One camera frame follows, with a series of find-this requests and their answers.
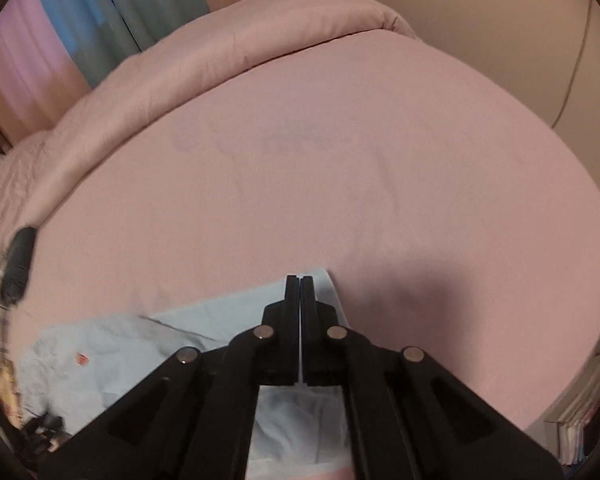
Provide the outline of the colourful striped curtain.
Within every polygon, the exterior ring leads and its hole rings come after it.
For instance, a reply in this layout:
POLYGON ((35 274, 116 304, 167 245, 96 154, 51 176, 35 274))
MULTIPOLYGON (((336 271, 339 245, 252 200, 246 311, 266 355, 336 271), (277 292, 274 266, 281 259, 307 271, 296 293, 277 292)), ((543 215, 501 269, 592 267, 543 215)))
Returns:
POLYGON ((120 63, 240 0, 0 0, 0 135, 53 127, 120 63))

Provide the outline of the pink bed sheet mattress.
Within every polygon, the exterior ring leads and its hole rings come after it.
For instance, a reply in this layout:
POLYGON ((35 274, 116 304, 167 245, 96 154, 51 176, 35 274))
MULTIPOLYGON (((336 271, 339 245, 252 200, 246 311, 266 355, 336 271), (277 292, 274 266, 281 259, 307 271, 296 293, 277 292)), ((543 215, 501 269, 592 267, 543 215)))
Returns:
POLYGON ((35 229, 19 361, 59 325, 312 278, 340 325, 422 348, 526 434, 600 336, 594 180, 506 91, 386 30, 172 110, 35 229))

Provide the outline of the pink folded duvet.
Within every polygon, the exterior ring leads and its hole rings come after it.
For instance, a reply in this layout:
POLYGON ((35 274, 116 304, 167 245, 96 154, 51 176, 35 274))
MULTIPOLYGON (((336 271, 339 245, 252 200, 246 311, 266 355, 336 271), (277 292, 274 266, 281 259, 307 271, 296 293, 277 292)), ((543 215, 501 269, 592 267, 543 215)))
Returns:
POLYGON ((1 163, 0 256, 15 232, 42 226, 84 177, 172 110, 276 58, 374 30, 416 36, 375 0, 242 0, 127 58, 1 163))

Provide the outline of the black object on bed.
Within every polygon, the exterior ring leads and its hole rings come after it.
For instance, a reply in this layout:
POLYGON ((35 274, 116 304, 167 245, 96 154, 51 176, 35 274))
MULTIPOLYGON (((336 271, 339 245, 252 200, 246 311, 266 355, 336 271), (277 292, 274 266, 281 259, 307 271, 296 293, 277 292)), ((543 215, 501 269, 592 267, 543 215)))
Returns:
POLYGON ((25 226, 10 243, 1 284, 1 298, 8 306, 20 301, 26 292, 37 235, 37 229, 25 226))

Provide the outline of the light blue denim pants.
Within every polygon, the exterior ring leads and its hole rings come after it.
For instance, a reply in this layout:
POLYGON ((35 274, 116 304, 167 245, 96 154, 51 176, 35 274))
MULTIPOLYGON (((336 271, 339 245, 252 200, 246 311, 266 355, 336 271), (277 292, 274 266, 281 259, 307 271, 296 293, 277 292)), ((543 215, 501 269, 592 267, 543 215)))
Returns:
MULTIPOLYGON (((118 314, 44 330, 17 365, 24 419, 51 412, 76 434, 185 346, 225 346, 283 299, 285 283, 141 316, 118 314)), ((338 388, 264 387, 259 393, 250 479, 350 479, 346 415, 338 388)))

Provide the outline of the stack of books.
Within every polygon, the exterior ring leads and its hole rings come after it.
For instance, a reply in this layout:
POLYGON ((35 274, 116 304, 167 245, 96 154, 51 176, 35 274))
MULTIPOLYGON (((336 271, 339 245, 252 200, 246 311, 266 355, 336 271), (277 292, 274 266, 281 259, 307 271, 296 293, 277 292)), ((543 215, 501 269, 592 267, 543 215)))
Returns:
POLYGON ((546 448, 571 468, 600 442, 600 339, 592 356, 543 420, 546 448))

